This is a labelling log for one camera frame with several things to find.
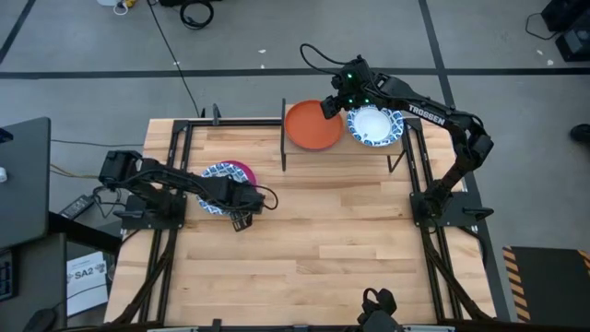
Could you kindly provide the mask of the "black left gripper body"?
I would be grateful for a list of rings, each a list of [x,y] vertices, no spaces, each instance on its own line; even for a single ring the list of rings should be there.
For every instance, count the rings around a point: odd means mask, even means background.
[[[238,182],[230,177],[219,179],[216,204],[223,209],[260,213],[264,207],[265,198],[248,181]]]

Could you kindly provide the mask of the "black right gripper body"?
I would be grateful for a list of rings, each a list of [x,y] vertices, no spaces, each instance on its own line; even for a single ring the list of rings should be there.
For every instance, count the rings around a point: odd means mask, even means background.
[[[345,63],[333,75],[331,84],[336,90],[334,107],[385,106],[385,99],[376,88],[377,78],[367,61],[358,55]]]

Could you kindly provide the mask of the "pink plate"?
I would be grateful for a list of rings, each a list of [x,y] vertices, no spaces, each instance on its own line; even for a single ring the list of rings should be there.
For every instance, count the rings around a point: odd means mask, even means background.
[[[231,165],[238,167],[239,169],[241,169],[244,172],[249,183],[257,184],[256,177],[255,177],[253,171],[246,164],[244,164],[240,161],[237,161],[237,160],[225,160],[225,163],[229,163]]]

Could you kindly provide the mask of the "orange plate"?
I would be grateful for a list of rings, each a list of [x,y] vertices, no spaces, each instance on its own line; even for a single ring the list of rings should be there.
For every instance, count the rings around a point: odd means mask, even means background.
[[[318,100],[294,104],[286,113],[285,129],[291,142],[308,150],[331,148],[344,133],[341,117],[325,119]]]

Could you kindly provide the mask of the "blue patterned paper bowl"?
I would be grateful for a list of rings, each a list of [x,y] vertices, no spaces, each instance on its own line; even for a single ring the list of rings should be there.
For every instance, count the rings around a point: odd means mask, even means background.
[[[244,172],[239,169],[238,167],[231,165],[229,163],[225,163],[222,161],[215,165],[211,165],[206,168],[202,174],[202,177],[222,177],[222,176],[229,176],[232,180],[235,180],[240,183],[248,182]],[[199,206],[204,209],[206,212],[212,215],[229,215],[229,211],[224,210],[220,207],[217,207],[211,203],[207,203],[204,199],[200,196],[197,198]]]
[[[348,112],[346,124],[352,137],[364,146],[382,148],[394,144],[405,131],[400,111],[366,105]]]

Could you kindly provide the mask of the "raised wooden shelf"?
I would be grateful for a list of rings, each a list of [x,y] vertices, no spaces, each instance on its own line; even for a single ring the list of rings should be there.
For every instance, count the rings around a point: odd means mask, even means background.
[[[346,127],[346,116],[343,113],[340,113],[339,116],[342,119],[343,126],[344,126],[344,133],[340,140],[335,143],[334,146],[331,148],[326,148],[322,150],[308,150],[305,148],[300,148],[296,146],[293,142],[291,142],[287,136],[286,129],[285,129],[285,117],[287,111],[293,106],[294,104],[287,104],[286,100],[282,100],[282,110],[281,110],[281,117],[280,117],[280,126],[281,126],[281,143],[280,143],[280,156],[281,156],[281,169],[283,172],[287,170],[287,158],[289,155],[307,155],[307,154],[320,154],[320,155],[374,155],[374,156],[385,156],[388,161],[388,171],[392,172],[399,160],[405,154],[405,151],[402,147],[401,140],[397,140],[394,144],[382,147],[382,148],[373,148],[362,145],[360,142],[356,141],[352,135],[349,133],[348,128]]]

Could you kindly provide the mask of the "black power adapter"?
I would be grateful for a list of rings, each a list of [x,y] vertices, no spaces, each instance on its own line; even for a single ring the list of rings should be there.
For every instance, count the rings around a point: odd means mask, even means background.
[[[91,208],[94,204],[95,201],[92,196],[81,195],[68,206],[63,208],[59,212],[59,215],[67,219],[75,220],[77,217],[79,217],[89,208]]]

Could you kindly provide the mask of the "white printed paper sheet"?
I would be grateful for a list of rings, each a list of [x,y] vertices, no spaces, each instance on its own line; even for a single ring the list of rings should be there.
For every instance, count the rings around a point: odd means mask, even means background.
[[[68,317],[108,301],[107,262],[96,252],[66,264],[66,314]]]

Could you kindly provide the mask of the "black equipment case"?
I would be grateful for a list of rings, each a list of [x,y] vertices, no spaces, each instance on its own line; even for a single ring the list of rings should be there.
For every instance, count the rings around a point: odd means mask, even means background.
[[[550,0],[541,17],[565,62],[590,61],[590,0]]]

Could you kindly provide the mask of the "person's shoe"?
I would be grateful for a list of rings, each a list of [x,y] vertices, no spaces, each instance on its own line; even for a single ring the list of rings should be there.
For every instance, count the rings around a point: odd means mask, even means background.
[[[570,130],[570,138],[576,142],[590,144],[590,124],[578,124]]]

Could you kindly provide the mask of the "white power strip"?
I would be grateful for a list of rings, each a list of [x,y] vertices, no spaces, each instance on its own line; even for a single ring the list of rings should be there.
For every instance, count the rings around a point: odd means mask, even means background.
[[[110,7],[117,16],[124,16],[137,0],[96,0],[101,6]]]

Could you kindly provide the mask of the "black keyboard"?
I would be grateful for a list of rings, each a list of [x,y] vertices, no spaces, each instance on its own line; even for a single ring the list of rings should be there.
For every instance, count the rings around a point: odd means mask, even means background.
[[[0,251],[0,302],[18,295],[18,261],[11,250]]]

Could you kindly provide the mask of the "hazard striped black platform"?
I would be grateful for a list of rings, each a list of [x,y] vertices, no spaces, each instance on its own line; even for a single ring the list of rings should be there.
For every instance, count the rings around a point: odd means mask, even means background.
[[[583,250],[504,246],[517,320],[590,330],[590,254]]]

